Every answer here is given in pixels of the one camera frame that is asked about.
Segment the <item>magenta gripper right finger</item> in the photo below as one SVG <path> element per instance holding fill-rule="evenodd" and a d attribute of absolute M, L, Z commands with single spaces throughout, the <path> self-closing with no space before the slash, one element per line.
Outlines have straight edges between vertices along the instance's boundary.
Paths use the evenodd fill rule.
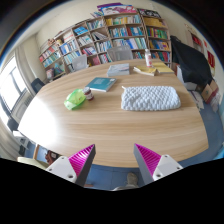
<path fill-rule="evenodd" d="M 137 143 L 134 144 L 133 153 L 145 185 L 182 169 L 182 166 L 171 156 L 159 155 Z"/>

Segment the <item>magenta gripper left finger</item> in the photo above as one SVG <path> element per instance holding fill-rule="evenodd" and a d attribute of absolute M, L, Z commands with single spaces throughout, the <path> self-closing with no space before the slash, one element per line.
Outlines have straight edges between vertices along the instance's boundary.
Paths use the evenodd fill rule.
<path fill-rule="evenodd" d="M 69 157 L 60 156 L 47 168 L 47 171 L 83 187 L 95 154 L 95 145 L 92 144 Z"/>

